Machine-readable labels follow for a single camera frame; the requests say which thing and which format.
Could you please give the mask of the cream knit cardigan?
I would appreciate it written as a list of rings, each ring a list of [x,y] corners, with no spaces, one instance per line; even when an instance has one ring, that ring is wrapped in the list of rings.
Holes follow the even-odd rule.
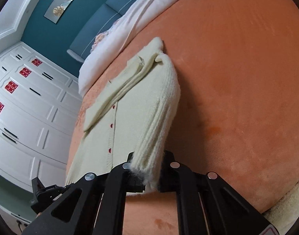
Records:
[[[107,83],[86,110],[83,137],[66,176],[109,173],[126,162],[147,192],[158,189],[164,145],[180,99],[174,65],[156,37]]]

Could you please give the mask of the cream fluffy rug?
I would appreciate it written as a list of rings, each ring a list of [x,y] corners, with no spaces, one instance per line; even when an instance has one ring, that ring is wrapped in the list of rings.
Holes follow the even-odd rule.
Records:
[[[288,232],[299,217],[299,181],[263,216],[276,227],[279,234]]]

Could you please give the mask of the white panelled wardrobe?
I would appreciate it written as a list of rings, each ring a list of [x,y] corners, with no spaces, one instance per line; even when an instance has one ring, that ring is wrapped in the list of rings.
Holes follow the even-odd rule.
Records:
[[[82,104],[78,80],[23,42],[0,54],[0,175],[32,190],[65,184]]]

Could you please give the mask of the teal upholstered headboard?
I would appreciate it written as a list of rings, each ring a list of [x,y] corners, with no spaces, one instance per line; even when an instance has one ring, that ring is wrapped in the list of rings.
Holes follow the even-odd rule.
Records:
[[[67,53],[83,63],[91,51],[95,37],[108,30],[136,0],[107,0],[87,21],[71,43]]]

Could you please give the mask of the orange plush bed blanket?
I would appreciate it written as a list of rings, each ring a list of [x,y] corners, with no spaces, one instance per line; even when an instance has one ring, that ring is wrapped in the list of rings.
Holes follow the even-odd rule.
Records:
[[[145,27],[84,97],[85,111],[154,37],[181,98],[166,149],[195,172],[217,172],[265,213],[299,181],[299,9],[293,0],[179,0]]]

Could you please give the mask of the pale pink duvet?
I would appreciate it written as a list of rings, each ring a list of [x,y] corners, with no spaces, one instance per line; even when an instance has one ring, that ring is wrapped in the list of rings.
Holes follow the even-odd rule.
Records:
[[[111,27],[98,34],[80,68],[78,87],[84,97],[112,61],[152,20],[178,0],[136,0]]]

